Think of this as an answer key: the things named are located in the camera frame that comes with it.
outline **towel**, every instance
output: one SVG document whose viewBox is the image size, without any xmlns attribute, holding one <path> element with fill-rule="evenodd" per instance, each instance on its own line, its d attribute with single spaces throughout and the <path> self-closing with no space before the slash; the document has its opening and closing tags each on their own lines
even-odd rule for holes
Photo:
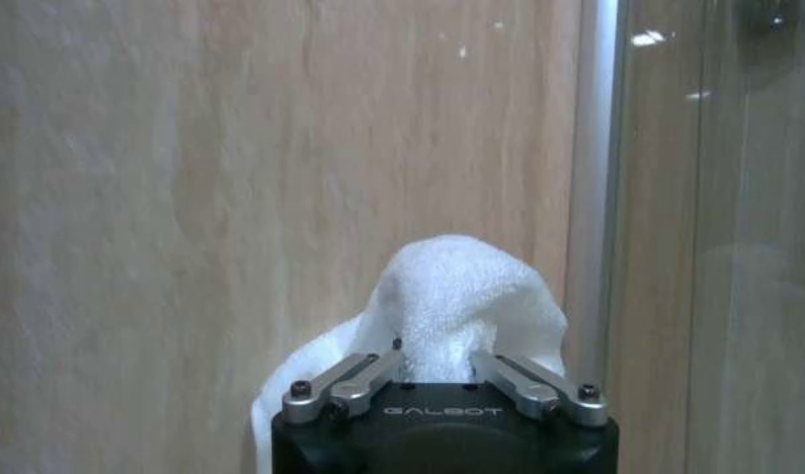
<svg viewBox="0 0 805 474">
<path fill-rule="evenodd" d="M 489 244 L 445 235 L 406 245 L 390 260 L 366 308 L 294 352 L 252 403 L 258 472 L 270 472 L 270 420 L 290 383 L 351 353 L 382 354 L 402 339 L 402 381 L 473 381 L 469 354 L 521 354 L 564 375 L 566 323 L 539 273 Z"/>
</svg>

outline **fabric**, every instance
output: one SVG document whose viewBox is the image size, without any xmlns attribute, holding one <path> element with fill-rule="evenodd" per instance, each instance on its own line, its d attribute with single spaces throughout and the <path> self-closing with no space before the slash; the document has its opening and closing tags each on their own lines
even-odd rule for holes
<svg viewBox="0 0 805 474">
<path fill-rule="evenodd" d="M 521 354 L 564 373 L 566 323 L 539 273 L 479 240 L 446 235 L 406 245 L 358 316 L 296 350 L 252 403 L 258 472 L 270 472 L 270 420 L 290 383 L 311 379 L 351 353 L 382 354 L 402 339 L 401 377 L 473 381 L 469 354 Z"/>
</svg>

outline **glass panel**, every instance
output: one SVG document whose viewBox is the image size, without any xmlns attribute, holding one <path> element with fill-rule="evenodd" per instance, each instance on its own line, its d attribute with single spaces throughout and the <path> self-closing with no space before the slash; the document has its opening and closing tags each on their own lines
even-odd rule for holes
<svg viewBox="0 0 805 474">
<path fill-rule="evenodd" d="M 805 0 L 706 13 L 688 472 L 805 473 Z"/>
<path fill-rule="evenodd" d="M 628 2 L 605 391 L 620 472 L 684 472 L 702 12 Z"/>
</svg>

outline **wooden wall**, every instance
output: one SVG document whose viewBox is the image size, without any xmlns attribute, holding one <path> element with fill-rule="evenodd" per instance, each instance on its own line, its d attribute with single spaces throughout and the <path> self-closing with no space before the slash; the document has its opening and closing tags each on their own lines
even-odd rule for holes
<svg viewBox="0 0 805 474">
<path fill-rule="evenodd" d="M 252 472 L 406 242 L 562 296 L 580 2 L 0 2 L 0 472 Z"/>
</svg>

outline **black screw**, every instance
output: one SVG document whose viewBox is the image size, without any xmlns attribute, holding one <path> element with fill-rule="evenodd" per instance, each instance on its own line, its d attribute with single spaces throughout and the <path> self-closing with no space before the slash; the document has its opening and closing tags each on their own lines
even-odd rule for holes
<svg viewBox="0 0 805 474">
<path fill-rule="evenodd" d="M 577 387 L 577 398 L 581 401 L 596 401 L 601 397 L 601 390 L 590 383 L 584 383 Z"/>
<path fill-rule="evenodd" d="M 550 400 L 546 403 L 546 405 L 543 406 L 543 414 L 546 416 L 553 415 L 558 408 L 560 408 L 560 402 L 558 402 L 558 400 Z"/>
<path fill-rule="evenodd" d="M 308 380 L 296 380 L 291 383 L 291 397 L 303 398 L 311 395 L 311 382 Z"/>
<path fill-rule="evenodd" d="M 334 400 L 328 404 L 328 418 L 335 423 L 342 423 L 350 418 L 350 406 Z"/>
</svg>

